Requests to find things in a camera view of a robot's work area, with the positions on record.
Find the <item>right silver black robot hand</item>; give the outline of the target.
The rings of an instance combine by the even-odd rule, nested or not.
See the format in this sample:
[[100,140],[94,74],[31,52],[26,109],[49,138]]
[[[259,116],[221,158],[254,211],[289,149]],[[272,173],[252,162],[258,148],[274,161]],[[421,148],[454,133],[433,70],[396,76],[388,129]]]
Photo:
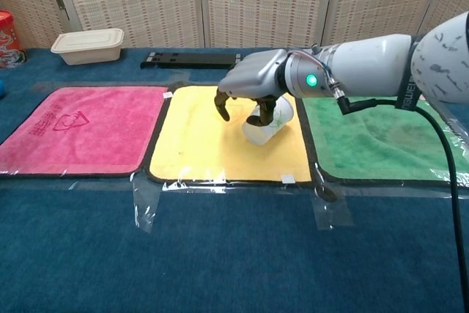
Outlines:
[[229,98],[253,100],[259,115],[251,115],[246,122],[267,126],[273,121],[276,101],[287,92],[283,74],[289,54],[284,49],[260,51],[245,56],[222,78],[215,93],[214,104],[225,121],[230,120],[226,110]]

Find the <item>small white paper cup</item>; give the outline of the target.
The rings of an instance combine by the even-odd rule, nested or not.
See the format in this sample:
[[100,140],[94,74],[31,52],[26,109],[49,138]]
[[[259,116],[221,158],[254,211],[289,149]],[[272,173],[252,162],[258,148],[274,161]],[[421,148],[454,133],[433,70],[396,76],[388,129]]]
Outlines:
[[245,121],[242,126],[243,134],[251,143],[262,146],[271,140],[293,117],[292,104],[284,96],[281,96],[276,101],[273,121],[266,126],[256,126]]

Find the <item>yellow cloth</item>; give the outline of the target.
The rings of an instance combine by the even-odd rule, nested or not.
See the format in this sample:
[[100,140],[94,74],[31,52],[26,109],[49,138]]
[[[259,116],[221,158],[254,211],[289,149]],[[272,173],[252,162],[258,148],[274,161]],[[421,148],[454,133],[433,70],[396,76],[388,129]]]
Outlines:
[[274,114],[274,136],[255,145],[243,123],[255,111],[252,100],[228,100],[230,120],[215,108],[215,86],[173,91],[147,171],[160,182],[308,183],[309,161],[293,97]]

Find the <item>green cloth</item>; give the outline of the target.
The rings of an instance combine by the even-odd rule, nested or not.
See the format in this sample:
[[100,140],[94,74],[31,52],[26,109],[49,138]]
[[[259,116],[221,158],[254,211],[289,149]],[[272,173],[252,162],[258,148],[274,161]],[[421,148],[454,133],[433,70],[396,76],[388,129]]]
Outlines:
[[313,167],[329,180],[436,185],[450,180],[434,128],[414,111],[377,106],[342,115],[329,97],[304,98],[298,105]]

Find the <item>pink cloth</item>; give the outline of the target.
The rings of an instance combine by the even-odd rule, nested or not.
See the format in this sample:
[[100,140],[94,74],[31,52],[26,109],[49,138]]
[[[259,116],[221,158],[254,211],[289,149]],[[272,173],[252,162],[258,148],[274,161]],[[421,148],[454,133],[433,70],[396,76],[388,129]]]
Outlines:
[[144,160],[168,90],[55,90],[0,143],[0,177],[133,173]]

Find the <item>black folded stand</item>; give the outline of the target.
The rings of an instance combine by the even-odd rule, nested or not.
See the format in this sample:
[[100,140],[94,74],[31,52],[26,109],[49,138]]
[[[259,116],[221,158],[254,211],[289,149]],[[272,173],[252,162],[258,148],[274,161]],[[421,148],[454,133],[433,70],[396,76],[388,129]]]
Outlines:
[[140,68],[231,70],[242,58],[241,54],[150,52]]

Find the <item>clear tape strip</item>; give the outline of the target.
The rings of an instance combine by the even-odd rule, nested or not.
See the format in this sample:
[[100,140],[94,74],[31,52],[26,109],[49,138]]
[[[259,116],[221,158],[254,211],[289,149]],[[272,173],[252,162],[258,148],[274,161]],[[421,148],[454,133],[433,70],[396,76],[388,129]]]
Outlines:
[[135,225],[141,231],[150,234],[160,200],[161,185],[143,174],[136,174],[131,183]]
[[354,221],[344,196],[330,188],[315,187],[311,195],[314,219],[319,230],[352,227]]

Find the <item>beige lidded lunch box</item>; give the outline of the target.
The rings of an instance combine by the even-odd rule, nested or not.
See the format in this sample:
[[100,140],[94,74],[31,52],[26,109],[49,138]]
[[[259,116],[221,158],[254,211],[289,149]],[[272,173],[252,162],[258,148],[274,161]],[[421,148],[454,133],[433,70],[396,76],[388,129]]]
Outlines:
[[122,29],[99,29],[60,34],[51,46],[69,66],[112,62],[120,58],[125,33]]

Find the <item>red snack canister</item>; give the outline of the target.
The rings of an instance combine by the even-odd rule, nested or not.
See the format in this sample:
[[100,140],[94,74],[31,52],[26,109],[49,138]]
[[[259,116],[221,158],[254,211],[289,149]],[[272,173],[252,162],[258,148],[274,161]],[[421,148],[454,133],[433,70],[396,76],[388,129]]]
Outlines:
[[0,10],[0,69],[17,67],[26,60],[12,13]]

